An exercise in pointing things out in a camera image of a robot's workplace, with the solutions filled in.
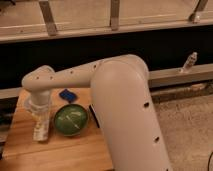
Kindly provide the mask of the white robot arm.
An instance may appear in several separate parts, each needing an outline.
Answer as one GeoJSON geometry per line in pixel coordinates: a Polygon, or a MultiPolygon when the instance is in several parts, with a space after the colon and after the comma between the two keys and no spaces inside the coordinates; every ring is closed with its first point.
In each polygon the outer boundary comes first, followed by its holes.
{"type": "Polygon", "coordinates": [[[150,95],[143,59],[127,54],[54,71],[44,65],[26,74],[27,106],[39,116],[54,88],[88,87],[115,171],[173,171],[150,95]]]}

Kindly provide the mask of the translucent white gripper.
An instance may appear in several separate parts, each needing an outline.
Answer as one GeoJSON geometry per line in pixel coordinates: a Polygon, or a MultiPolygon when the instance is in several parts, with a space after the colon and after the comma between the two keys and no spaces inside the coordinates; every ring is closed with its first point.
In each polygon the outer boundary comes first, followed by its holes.
{"type": "Polygon", "coordinates": [[[43,116],[43,117],[48,117],[49,118],[49,124],[50,124],[50,111],[49,111],[49,114],[48,115],[32,115],[34,120],[35,120],[35,117],[36,116],[43,116]]]}

